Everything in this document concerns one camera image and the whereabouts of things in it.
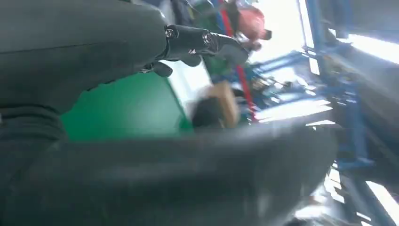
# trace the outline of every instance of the bright window light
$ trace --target bright window light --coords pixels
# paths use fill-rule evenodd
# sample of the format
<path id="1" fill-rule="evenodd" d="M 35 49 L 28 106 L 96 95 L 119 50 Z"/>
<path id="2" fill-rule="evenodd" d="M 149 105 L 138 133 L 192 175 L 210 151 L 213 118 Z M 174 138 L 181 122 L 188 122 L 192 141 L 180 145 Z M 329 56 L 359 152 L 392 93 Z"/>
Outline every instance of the bright window light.
<path id="1" fill-rule="evenodd" d="M 366 222 L 364 222 L 364 221 L 362 221 L 361 224 L 362 224 L 362 226 L 372 226 L 371 224 L 366 223 Z"/>
<path id="2" fill-rule="evenodd" d="M 331 34 L 333 34 L 334 37 L 336 37 L 336 30 L 329 28 L 328 29 Z"/>
<path id="3" fill-rule="evenodd" d="M 280 103 L 280 100 L 275 97 L 271 97 L 270 100 L 276 103 Z"/>
<path id="4" fill-rule="evenodd" d="M 305 34 L 306 45 L 314 48 L 313 36 L 311 33 L 311 23 L 309 21 L 308 9 L 306 7 L 306 0 L 299 0 L 299 9 L 301 11 L 303 32 Z"/>
<path id="5" fill-rule="evenodd" d="M 399 225 L 399 205 L 393 199 L 392 195 L 382 185 L 376 184 L 371 181 L 366 182 L 371 191 L 377 197 L 378 201 L 384 206 L 389 216 L 392 218 L 396 225 Z"/>
<path id="6" fill-rule="evenodd" d="M 331 180 L 331 185 L 332 185 L 333 187 L 335 187 L 335 188 L 338 188 L 339 190 L 342 190 L 341 184 L 338 183 L 338 182 L 336 182 L 336 181 Z"/>
<path id="7" fill-rule="evenodd" d="M 317 60 L 314 58 L 309 58 L 309 65 L 311 67 L 311 72 L 316 75 L 320 75 L 319 64 Z"/>
<path id="8" fill-rule="evenodd" d="M 398 44 L 355 34 L 350 34 L 348 39 L 363 52 L 399 64 Z"/>
<path id="9" fill-rule="evenodd" d="M 332 107 L 326 105 L 330 103 L 331 102 L 323 99 L 302 100 L 258 112 L 256 113 L 255 117 L 259 119 L 260 122 L 301 117 L 301 116 L 329 111 L 332 109 Z"/>
<path id="10" fill-rule="evenodd" d="M 302 116 L 307 116 L 311 114 L 316 114 L 320 112 L 325 112 L 332 110 L 332 107 L 329 106 L 318 106 L 310 109 L 298 109 L 296 112 L 291 112 L 291 113 L 282 113 L 280 115 L 275 115 L 269 118 L 265 118 L 260 120 L 259 122 L 268 122 L 268 121 L 276 121 L 276 120 L 283 120 L 283 119 L 290 119 L 290 118 L 296 118 L 296 117 L 302 117 Z"/>
<path id="11" fill-rule="evenodd" d="M 281 89 L 281 88 L 283 88 L 284 86 L 281 85 L 280 83 L 275 83 L 275 84 L 274 84 L 274 87 L 276 87 L 277 89 Z"/>
<path id="12" fill-rule="evenodd" d="M 363 218 L 363 219 L 366 219 L 366 220 L 368 220 L 368 221 L 371 221 L 371 218 L 369 218 L 368 216 L 366 216 L 366 215 L 364 215 L 364 214 L 362 214 L 362 213 L 356 212 L 356 215 L 358 215 L 359 217 L 361 217 L 361 218 Z"/>
<path id="13" fill-rule="evenodd" d="M 325 211 L 326 208 L 324 206 L 306 206 L 300 210 L 297 210 L 295 212 L 295 217 L 298 219 L 317 218 L 320 217 L 320 215 L 322 215 Z"/>
<path id="14" fill-rule="evenodd" d="M 309 124 L 306 124 L 306 126 L 319 126 L 319 125 L 334 125 L 335 122 L 330 121 L 330 120 L 322 120 L 322 121 L 316 121 L 316 122 L 312 122 Z"/>
<path id="15" fill-rule="evenodd" d="M 334 200 L 345 204 L 345 199 L 344 199 L 344 197 L 342 195 L 331 194 L 331 197 L 333 197 Z"/>
<path id="16" fill-rule="evenodd" d="M 315 96 L 315 95 L 316 95 L 315 92 L 310 91 L 310 90 L 305 91 L 305 93 L 307 93 L 307 94 L 309 94 L 309 95 L 311 95 L 311 96 Z"/>
<path id="17" fill-rule="evenodd" d="M 341 179 L 339 178 L 339 172 L 336 169 L 331 169 L 330 170 L 330 175 L 329 177 L 333 180 L 336 181 L 338 183 L 341 182 Z"/>

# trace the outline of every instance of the green wall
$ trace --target green wall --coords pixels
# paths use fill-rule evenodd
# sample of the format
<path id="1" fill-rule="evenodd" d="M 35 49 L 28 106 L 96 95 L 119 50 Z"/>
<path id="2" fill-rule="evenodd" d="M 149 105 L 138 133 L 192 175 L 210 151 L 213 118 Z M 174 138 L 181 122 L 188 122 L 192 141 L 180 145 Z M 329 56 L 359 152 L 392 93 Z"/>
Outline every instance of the green wall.
<path id="1" fill-rule="evenodd" d="M 167 79 L 136 74 L 84 92 L 62 116 L 70 140 L 176 136 L 191 131 Z"/>

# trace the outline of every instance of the person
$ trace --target person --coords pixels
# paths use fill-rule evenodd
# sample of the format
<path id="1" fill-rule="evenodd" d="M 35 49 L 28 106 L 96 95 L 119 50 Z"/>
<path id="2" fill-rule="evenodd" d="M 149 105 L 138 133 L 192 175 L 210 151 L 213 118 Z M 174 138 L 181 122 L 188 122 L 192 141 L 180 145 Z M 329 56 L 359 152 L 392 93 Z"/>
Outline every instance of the person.
<path id="1" fill-rule="evenodd" d="M 248 39 L 242 42 L 243 47 L 258 51 L 262 47 L 259 40 L 272 38 L 272 31 L 264 28 L 265 18 L 260 9 L 249 4 L 238 7 L 237 0 L 226 2 L 225 8 L 235 35 L 240 32 Z"/>

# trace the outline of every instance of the workshop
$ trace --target workshop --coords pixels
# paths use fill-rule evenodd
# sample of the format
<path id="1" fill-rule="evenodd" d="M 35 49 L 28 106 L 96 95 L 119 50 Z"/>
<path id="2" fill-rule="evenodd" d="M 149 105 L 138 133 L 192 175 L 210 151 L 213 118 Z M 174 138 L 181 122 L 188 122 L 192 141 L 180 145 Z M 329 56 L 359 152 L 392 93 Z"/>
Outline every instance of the workshop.
<path id="1" fill-rule="evenodd" d="M 399 226 L 398 12 L 1 0 L 0 225 Z"/>

